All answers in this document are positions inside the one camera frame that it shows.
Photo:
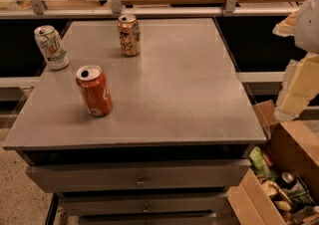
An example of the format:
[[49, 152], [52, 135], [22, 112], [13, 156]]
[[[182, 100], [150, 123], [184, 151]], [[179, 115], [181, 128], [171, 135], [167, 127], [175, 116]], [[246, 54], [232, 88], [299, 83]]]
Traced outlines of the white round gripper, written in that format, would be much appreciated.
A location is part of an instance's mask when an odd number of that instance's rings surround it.
[[291, 60], [286, 67], [282, 90], [276, 101], [274, 116], [292, 121], [319, 95], [319, 0], [305, 0], [297, 11], [276, 24], [274, 35], [294, 35], [295, 45], [308, 53], [302, 60]]

